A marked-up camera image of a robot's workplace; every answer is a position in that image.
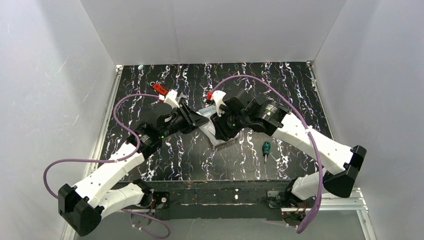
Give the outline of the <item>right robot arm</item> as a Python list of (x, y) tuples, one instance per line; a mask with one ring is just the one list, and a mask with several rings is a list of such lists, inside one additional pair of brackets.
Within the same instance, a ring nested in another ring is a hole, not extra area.
[(363, 146), (343, 145), (311, 127), (304, 128), (302, 121), (282, 104), (273, 100), (258, 102), (243, 89), (229, 93), (216, 90), (209, 92), (207, 99), (216, 107), (210, 119), (217, 140), (229, 141), (242, 129), (249, 128), (284, 141), (310, 157), (320, 157), (323, 175), (316, 172), (298, 177), (287, 187), (288, 196), (306, 200), (317, 193), (319, 183), (324, 193), (340, 198), (351, 196), (367, 154)]

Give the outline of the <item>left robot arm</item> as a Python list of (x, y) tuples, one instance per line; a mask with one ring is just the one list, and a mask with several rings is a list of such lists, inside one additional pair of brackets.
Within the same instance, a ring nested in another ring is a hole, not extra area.
[(83, 237), (93, 232), (103, 218), (121, 209), (133, 205), (151, 207), (155, 191), (143, 180), (112, 188), (160, 149), (164, 138), (175, 133), (189, 134), (209, 122), (209, 118), (182, 103), (153, 122), (141, 123), (111, 159), (102, 161), (97, 170), (74, 185), (66, 183), (60, 187), (59, 215)]

